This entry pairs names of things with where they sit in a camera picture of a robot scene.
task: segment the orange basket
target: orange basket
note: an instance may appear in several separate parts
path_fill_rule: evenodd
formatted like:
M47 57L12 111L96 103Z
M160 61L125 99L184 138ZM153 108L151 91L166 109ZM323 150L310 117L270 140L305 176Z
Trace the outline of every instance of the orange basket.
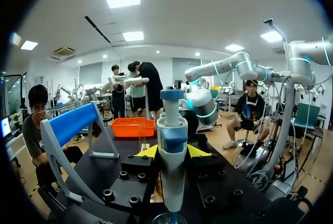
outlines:
M145 117L117 118L111 124L116 137L151 137L155 131L155 120Z

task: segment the man in black t-shirt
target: man in black t-shirt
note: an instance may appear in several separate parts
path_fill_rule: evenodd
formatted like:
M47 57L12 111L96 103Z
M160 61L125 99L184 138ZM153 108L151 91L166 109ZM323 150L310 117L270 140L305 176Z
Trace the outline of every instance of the man in black t-shirt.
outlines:
M247 93L243 94L235 107L235 118L228 122L227 130L230 136L230 142L223 145L223 149L227 150L237 145L235 141L235 131L240 129L259 130L259 141L263 141L270 133L267 125L262 124L258 128L261 118L264 117L265 101L257 93L258 81L247 80L246 90Z
M52 183L57 181L57 179L47 160L40 127L43 119L52 118L51 115L46 113L47 97L48 92L43 85L36 85L30 89L28 99L31 114L24 120L22 132L32 163L36 166L39 186L43 187L46 192L56 196L57 192L52 187ZM64 146L62 149L70 163L77 163L82 157L82 152L77 146Z
M117 64L113 65L111 70L114 75L124 75L123 72L119 73L119 66ZM113 85L112 107L114 110L113 119L117 119L119 116L125 117L125 91L124 86L122 86L120 83L115 83Z
M156 67L150 62L133 62L141 77L149 78L147 83L147 94L148 94L148 107L149 111L154 111L155 119L157 120L161 114L161 108L163 108L163 101L161 99L161 90L163 86L161 83L160 75Z

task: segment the white cylinder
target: white cylinder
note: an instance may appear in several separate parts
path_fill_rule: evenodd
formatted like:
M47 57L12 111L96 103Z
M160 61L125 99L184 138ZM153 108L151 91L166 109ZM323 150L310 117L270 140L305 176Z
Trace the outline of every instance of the white cylinder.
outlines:
M324 103L320 103L321 109L319 111L319 115L322 115L323 117L326 117L326 108L327 105Z
M178 125L178 107L179 103L177 101L165 101L165 123L168 125L177 126Z

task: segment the floor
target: floor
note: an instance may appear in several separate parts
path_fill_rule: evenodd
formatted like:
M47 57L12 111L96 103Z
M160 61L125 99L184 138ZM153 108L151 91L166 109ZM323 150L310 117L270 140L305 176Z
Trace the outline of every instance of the floor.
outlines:
M231 150L222 149L223 144L229 141L225 126L227 121L231 119L231 117L228 117L226 112L221 112L220 114L222 115L222 118L219 118L218 123L222 124L222 127L215 127L214 131L206 131L205 134L208 138L208 142L223 156L225 156L230 163L233 163L235 157L240 151L240 148L234 148ZM245 133L246 132L244 130L237 132L236 139L244 138ZM255 138L256 135L254 135L253 133L249 134L249 140L255 141ZM304 167L307 172L302 172L300 174L299 180L295 183L294 186L295 190L299 187L299 185L303 185L308 188L309 192L306 197L311 202L314 202L323 190L325 182L328 180L333 168L333 159L331 158L331 154L333 151L333 133L331 131L326 131L324 133L323 140L324 141L321 145L320 150L318 148L314 154L310 155ZM18 140L12 145L13 151L15 152L22 145L23 140ZM83 153L88 149L88 143L85 139L79 140L75 145L80 147ZM302 161L304 160L305 155L310 148L310 145L311 141L306 139L304 142L304 148L301 153L299 163L302 163ZM34 166L31 163L27 150L22 151L17 158L19 160L19 163L21 164L21 168L19 169L21 182L24 183L24 188L27 192L27 195L31 195L30 199L33 204L37 207L37 209L43 216L47 217L50 209L43 202L37 191L33 191L37 185L37 178L35 175ZM66 173L63 172L63 178L66 179L66 177Z

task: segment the green t-shirt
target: green t-shirt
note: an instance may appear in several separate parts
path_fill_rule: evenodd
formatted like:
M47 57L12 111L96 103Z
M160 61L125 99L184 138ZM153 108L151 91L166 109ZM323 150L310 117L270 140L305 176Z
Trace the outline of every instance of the green t-shirt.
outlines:
M129 73L127 74L126 76L126 79L127 78L132 78L132 77L137 77L139 75L135 75L133 73ZM135 85L130 85L131 87L131 97L133 98L141 98L141 97L144 97L145 96L145 88L144 87L140 87L140 86L135 86Z

